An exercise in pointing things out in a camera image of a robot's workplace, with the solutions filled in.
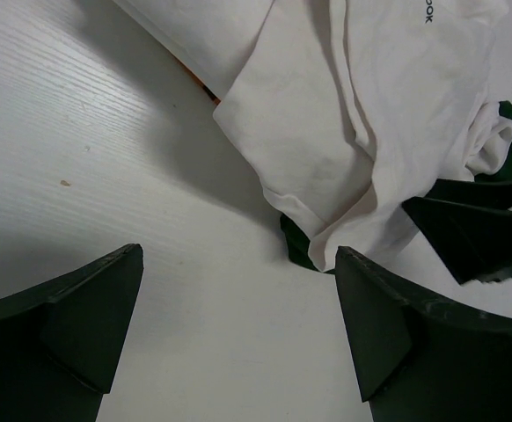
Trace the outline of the white and green raglan t-shirt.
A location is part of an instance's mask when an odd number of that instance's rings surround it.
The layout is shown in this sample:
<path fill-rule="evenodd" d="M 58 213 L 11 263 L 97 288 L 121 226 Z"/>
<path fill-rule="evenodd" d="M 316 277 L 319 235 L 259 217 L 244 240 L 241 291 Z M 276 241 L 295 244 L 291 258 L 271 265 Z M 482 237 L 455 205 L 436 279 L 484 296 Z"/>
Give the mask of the white and green raglan t-shirt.
<path fill-rule="evenodd" d="M 512 105 L 488 94 L 504 1 L 276 1 L 215 119 L 281 215 L 290 259 L 394 257 L 439 178 L 512 180 Z"/>

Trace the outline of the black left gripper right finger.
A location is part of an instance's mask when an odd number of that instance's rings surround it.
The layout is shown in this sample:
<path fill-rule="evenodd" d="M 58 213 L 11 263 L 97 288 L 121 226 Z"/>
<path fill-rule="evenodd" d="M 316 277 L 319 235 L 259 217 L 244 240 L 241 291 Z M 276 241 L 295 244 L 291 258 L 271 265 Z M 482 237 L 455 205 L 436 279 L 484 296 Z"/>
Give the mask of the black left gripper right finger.
<path fill-rule="evenodd" d="M 512 421 L 512 318 L 456 302 L 341 247 L 335 279 L 376 421 Z"/>

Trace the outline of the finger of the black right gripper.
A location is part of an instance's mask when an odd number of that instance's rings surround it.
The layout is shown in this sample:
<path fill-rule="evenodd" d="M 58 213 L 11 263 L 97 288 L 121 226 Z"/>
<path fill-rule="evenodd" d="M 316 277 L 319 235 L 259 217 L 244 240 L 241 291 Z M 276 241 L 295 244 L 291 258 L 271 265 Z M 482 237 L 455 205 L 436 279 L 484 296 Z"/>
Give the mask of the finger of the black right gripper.
<path fill-rule="evenodd" d="M 512 181 L 438 179 L 401 207 L 458 284 L 512 280 Z"/>

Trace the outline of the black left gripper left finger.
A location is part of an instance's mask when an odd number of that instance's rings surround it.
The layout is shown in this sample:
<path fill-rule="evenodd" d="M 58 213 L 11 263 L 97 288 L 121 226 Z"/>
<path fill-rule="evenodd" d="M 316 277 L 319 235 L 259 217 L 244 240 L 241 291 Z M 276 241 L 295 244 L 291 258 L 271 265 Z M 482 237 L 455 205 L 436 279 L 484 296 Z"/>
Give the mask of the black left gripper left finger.
<path fill-rule="evenodd" d="M 0 421 L 94 421 L 113 386 L 143 277 L 127 244 L 0 299 Z"/>

